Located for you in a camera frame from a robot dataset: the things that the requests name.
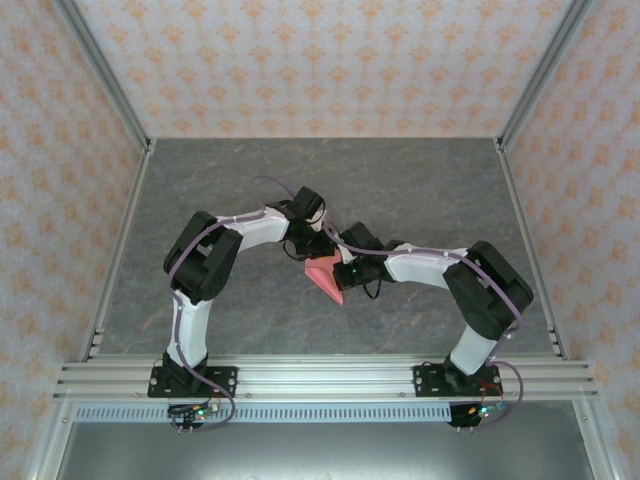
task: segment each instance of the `pink object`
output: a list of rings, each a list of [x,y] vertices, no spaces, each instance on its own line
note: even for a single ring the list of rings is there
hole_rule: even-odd
[[[336,250],[332,257],[320,257],[304,261],[304,273],[322,290],[340,305],[344,305],[344,297],[333,278],[333,266],[342,261],[340,251]]]

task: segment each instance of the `patterned wallpaper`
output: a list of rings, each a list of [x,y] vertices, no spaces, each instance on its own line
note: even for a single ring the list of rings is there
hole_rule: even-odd
[[[51,0],[0,2],[0,478],[95,314],[138,151]]]
[[[597,2],[509,161],[576,357],[640,478],[640,9]]]
[[[147,134],[497,135],[570,0],[80,0]]]

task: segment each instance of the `gray marble surface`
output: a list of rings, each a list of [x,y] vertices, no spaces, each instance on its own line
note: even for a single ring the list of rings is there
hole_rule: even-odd
[[[256,174],[307,185],[333,221],[360,220],[383,243],[436,248],[493,243],[533,286],[533,276],[498,157],[489,139],[160,140],[128,239],[101,353],[162,353],[172,305],[162,262],[197,210],[256,210]],[[268,182],[266,201],[286,198]],[[504,351],[550,352],[536,299]],[[447,353],[464,320],[448,291],[383,284],[380,298],[345,292],[340,307],[287,258],[281,244],[238,256],[211,311],[207,345],[218,354]]]

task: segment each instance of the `aluminum frame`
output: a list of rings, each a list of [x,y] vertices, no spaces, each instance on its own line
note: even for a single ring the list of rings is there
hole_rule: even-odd
[[[140,154],[140,160],[138,162],[138,171],[136,172],[136,175],[133,179],[131,187],[129,188],[129,197],[127,198],[125,210],[122,214],[122,218],[120,219],[118,237],[116,239],[116,244],[114,246],[113,253],[111,255],[109,271],[104,281],[102,294],[100,296],[100,302],[98,303],[98,308],[94,316],[93,327],[90,330],[90,336],[87,337],[83,342],[83,345],[86,345],[81,357],[83,361],[86,361],[87,358],[91,355],[92,347],[94,346],[96,338],[99,338],[99,339],[102,338],[101,334],[104,331],[103,329],[104,319],[105,319],[105,316],[107,315],[109,306],[111,305],[111,300],[113,297],[113,288],[115,286],[116,280],[118,279],[118,274],[120,272],[120,264],[122,263],[124,248],[127,243],[127,239],[129,238],[129,234],[131,232],[131,225],[133,224],[133,219],[135,216],[136,208],[138,206],[138,201],[140,200],[142,187],[144,186],[147,167],[149,166],[149,160],[153,155],[155,146],[156,146],[156,139],[152,139],[149,142],[149,145],[145,147]]]
[[[31,461],[27,480],[57,478],[77,408],[73,402],[54,404]]]
[[[98,355],[85,363],[66,363],[54,401],[160,402],[146,396],[153,355]],[[220,355],[209,365],[239,368],[238,402],[416,402],[412,367],[441,356],[423,355]],[[546,355],[505,356],[520,371],[524,400],[597,399],[590,366]],[[515,374],[501,368],[505,400],[518,395]],[[429,400],[475,401],[480,397],[433,397]],[[172,399],[173,403],[188,399]]]
[[[538,294],[540,295],[540,302],[542,303],[544,316],[547,319],[547,324],[549,325],[551,342],[557,345],[557,347],[556,345],[554,345],[554,352],[562,356],[562,358],[566,360],[570,358],[569,341],[564,331],[564,327],[558,321],[559,317],[555,313],[553,302],[551,301],[551,296],[549,295],[549,290],[547,288],[549,281],[546,278],[542,267],[540,266],[540,260],[538,259],[535,245],[533,243],[533,238],[527,225],[524,210],[522,208],[522,203],[520,203],[520,197],[518,196],[518,191],[513,179],[513,174],[511,173],[511,167],[509,165],[507,154],[501,148],[500,140],[498,138],[494,138],[493,143],[496,147],[498,158],[500,159],[500,166],[502,167],[502,172],[504,173],[507,188],[509,189],[509,195],[511,196],[511,202],[513,203],[513,208],[516,213],[516,219],[518,220],[518,225],[520,226],[520,232],[522,234],[525,249],[527,250],[529,263],[531,263],[531,270],[533,271],[533,278],[536,282]]]
[[[140,148],[146,147],[149,137],[75,0],[54,0],[54,2],[78,40],[87,61],[96,72],[113,105],[120,113],[129,135]]]
[[[592,4],[593,0],[574,0],[569,6],[551,43],[542,55],[540,63],[538,63],[527,86],[523,90],[522,96],[511,113],[504,132],[500,136],[499,143],[504,151],[508,151],[513,143],[520,127],[522,127],[524,121],[529,116],[540,93],[542,93],[547,81],[551,78],[556,65],[569,46],[574,34],[578,31],[580,25],[582,25],[582,19]]]
[[[620,454],[614,448],[608,413],[602,402],[574,401],[573,408],[594,477],[625,480]]]
[[[231,413],[228,403],[205,420],[217,423]],[[169,422],[161,403],[81,403],[76,423]],[[447,402],[412,403],[236,403],[233,423],[438,423],[451,421]]]

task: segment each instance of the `black mounting bracket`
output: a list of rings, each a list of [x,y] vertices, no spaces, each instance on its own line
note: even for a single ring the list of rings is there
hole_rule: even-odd
[[[476,377],[465,385],[455,387],[445,378],[443,364],[417,365],[413,367],[413,387],[416,397],[500,397],[502,381],[496,366],[485,366]],[[483,391],[485,384],[495,386]]]
[[[224,388],[229,395],[235,397],[238,385],[238,367],[207,366],[202,375],[213,383]],[[206,383],[200,382],[192,392],[190,388],[180,383],[165,367],[153,367],[147,396],[149,398],[209,398],[212,393],[218,393]]]

